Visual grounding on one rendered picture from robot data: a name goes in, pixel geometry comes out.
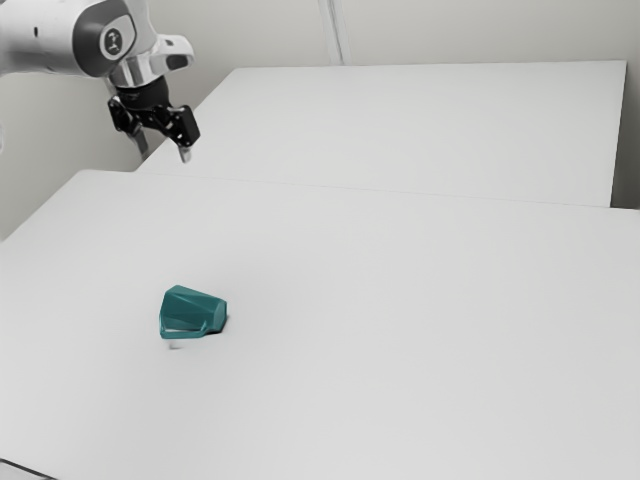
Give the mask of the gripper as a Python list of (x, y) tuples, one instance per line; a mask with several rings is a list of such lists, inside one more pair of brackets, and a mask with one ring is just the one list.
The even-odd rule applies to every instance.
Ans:
[(188, 105), (170, 106), (169, 86), (165, 77), (139, 87), (117, 87), (116, 94), (107, 103), (114, 128), (124, 133), (136, 146), (142, 160), (148, 158), (149, 145), (141, 122), (128, 110), (153, 108), (157, 130), (177, 146), (183, 164), (190, 162), (193, 146), (201, 136), (200, 129)]

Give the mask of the teal faceted mug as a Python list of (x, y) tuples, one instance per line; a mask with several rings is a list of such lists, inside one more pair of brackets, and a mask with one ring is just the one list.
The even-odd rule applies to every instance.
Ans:
[(228, 303), (181, 285), (168, 289), (159, 312), (159, 334), (165, 340), (197, 339), (219, 334), (227, 321)]

